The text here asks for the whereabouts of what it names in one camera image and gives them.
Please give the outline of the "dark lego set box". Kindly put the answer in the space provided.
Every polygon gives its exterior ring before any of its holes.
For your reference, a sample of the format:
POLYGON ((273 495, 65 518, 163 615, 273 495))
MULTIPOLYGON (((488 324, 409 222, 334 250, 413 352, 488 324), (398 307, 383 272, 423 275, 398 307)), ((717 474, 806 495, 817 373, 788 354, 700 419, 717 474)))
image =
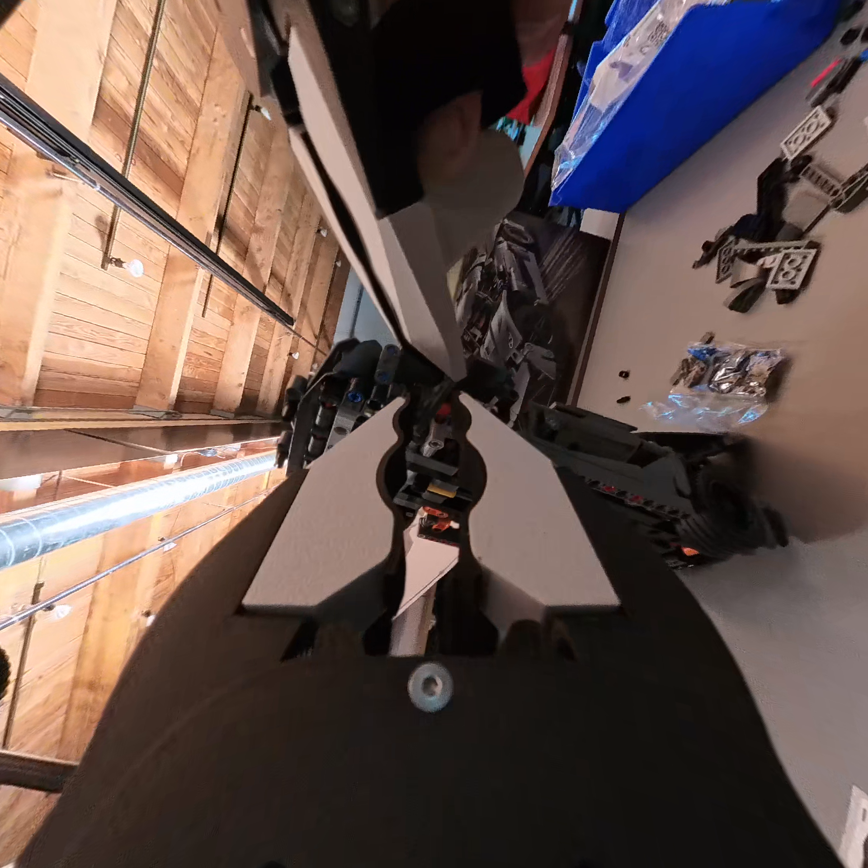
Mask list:
POLYGON ((528 405, 569 397, 610 246, 514 211, 462 259, 453 298, 464 356, 509 372, 511 426, 528 405))

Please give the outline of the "pile of lego pieces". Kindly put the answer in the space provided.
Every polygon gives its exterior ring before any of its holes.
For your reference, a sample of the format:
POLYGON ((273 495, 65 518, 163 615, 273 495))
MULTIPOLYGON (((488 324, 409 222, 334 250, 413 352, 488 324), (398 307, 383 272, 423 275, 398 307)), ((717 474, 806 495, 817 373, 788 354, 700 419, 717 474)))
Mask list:
POLYGON ((754 211, 703 242, 693 262, 693 269, 713 264, 715 283, 735 291, 726 304, 730 311, 749 312, 765 292, 780 306, 791 304, 809 284, 821 252, 812 236, 816 226, 866 202, 866 165, 844 176, 816 154, 838 120, 841 95, 866 68, 866 27, 849 28, 840 44, 850 53, 812 80, 807 114, 757 177, 754 211))

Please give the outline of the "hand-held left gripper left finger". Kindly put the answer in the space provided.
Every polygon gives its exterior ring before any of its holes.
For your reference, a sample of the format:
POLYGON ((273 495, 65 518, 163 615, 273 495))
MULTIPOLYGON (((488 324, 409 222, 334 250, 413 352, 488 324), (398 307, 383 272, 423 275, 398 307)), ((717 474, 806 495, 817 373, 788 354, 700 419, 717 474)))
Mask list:
POLYGON ((406 590, 406 521, 387 482, 403 454, 395 397, 303 474, 241 612, 352 630, 367 652, 391 652, 406 590))

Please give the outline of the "red bag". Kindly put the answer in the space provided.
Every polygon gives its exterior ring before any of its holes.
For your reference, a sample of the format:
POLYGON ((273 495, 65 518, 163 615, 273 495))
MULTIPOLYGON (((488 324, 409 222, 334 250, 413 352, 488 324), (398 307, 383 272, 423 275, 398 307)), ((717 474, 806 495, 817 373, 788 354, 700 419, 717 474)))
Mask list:
POLYGON ((522 100, 505 114, 505 117, 524 125, 529 125, 533 121, 547 89, 556 52, 557 47, 554 47, 536 63, 523 66, 526 93, 522 100))

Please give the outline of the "blue plastic bin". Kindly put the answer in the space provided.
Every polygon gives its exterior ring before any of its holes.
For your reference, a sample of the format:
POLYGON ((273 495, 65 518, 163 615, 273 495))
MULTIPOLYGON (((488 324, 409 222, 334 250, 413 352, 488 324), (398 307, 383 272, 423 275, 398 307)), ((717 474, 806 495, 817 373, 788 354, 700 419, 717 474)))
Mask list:
POLYGON ((612 108, 577 106, 549 204, 625 212, 830 36, 840 2, 694 5, 612 108))

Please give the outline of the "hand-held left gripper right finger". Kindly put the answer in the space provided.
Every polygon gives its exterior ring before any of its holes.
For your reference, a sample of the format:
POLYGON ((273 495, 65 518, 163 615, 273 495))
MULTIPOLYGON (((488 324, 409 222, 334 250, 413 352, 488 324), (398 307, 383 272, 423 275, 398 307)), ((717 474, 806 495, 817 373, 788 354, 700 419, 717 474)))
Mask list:
POLYGON ((555 465, 479 401, 459 401, 482 465, 469 544, 498 652, 543 653, 569 625, 618 619, 621 601, 555 465))

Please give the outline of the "clear plastic bag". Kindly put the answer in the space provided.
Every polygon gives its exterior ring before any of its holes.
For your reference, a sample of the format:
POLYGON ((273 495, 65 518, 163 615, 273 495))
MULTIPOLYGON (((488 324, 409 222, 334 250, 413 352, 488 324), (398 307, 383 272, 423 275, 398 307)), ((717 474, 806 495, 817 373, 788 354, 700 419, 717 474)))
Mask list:
POLYGON ((607 31, 591 49, 570 126, 557 147, 554 192, 577 169, 689 11, 725 1, 613 2, 607 31))

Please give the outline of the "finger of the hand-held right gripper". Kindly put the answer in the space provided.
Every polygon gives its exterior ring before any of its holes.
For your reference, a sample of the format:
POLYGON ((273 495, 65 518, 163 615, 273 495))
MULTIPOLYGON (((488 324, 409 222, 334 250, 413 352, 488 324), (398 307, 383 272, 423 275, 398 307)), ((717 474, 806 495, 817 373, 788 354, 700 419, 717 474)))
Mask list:
POLYGON ((288 12, 288 69, 301 124, 292 150, 340 246, 396 338, 413 345, 412 321, 398 279, 406 269, 390 220, 376 214, 349 122, 310 12, 288 12))
POLYGON ((375 268, 403 336, 457 382, 467 373, 447 267, 432 211, 422 201, 375 224, 375 268))

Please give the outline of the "silver ventilation duct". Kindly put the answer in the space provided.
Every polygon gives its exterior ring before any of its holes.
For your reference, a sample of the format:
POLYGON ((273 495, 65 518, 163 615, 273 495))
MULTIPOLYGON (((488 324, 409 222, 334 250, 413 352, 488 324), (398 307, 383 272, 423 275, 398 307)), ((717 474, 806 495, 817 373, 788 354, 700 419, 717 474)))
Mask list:
POLYGON ((275 469, 260 453, 5 514, 1 570, 211 495, 275 469))

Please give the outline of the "lego car chassis model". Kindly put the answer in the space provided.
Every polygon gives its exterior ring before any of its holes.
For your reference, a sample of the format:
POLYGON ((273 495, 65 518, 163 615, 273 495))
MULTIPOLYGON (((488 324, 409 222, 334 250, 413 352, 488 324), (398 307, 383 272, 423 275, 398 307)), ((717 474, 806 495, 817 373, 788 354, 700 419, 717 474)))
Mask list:
MULTIPOLYGON (((296 376, 280 413, 277 466, 306 469, 382 410, 407 397, 406 479, 391 488, 406 526, 457 548, 472 504, 459 469, 451 397, 457 384, 424 355, 397 344, 349 339, 322 369, 296 376)), ((574 473, 623 510, 668 566, 679 569, 787 547, 780 515, 750 494, 722 456, 741 447, 704 433, 670 435, 635 428, 587 410, 532 402, 515 431, 557 468, 574 473)))

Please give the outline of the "clear bag of lego pieces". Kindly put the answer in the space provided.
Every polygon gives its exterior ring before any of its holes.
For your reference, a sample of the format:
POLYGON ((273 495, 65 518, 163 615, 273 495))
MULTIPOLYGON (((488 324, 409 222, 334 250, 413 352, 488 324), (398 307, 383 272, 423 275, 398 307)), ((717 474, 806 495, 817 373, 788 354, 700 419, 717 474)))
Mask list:
POLYGON ((708 335, 688 345, 667 395, 642 409, 671 429, 735 434, 759 421, 777 401, 791 362, 783 349, 721 344, 708 335))

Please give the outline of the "person's right hand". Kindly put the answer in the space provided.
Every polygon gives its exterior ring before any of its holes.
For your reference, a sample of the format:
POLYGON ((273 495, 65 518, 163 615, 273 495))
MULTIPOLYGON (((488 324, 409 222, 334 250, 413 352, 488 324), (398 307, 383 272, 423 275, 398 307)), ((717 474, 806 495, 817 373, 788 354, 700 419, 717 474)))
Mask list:
POLYGON ((424 194, 469 179, 482 136, 483 91, 469 91, 432 110, 415 136, 415 161, 424 194))

